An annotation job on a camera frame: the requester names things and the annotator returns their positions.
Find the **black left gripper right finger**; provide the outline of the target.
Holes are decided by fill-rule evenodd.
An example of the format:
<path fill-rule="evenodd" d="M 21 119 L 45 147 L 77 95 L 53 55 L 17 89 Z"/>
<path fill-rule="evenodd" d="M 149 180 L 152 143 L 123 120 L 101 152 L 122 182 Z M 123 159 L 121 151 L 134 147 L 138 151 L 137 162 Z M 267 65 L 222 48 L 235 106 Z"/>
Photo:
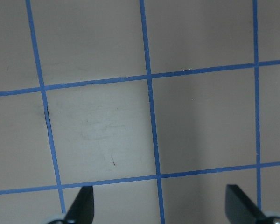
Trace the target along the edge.
<path fill-rule="evenodd" d="M 267 217 L 235 184 L 225 188 L 225 214 L 230 224 L 261 224 Z"/>

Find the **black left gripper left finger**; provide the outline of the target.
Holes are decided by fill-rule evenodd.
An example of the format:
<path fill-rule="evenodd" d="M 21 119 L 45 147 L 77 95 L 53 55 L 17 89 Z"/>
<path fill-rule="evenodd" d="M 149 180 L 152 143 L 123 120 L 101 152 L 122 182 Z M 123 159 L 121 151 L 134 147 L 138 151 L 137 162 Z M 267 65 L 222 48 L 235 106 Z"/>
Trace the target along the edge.
<path fill-rule="evenodd" d="M 92 186 L 80 189 L 70 209 L 66 213 L 63 224 L 91 224 L 94 219 L 94 194 Z"/>

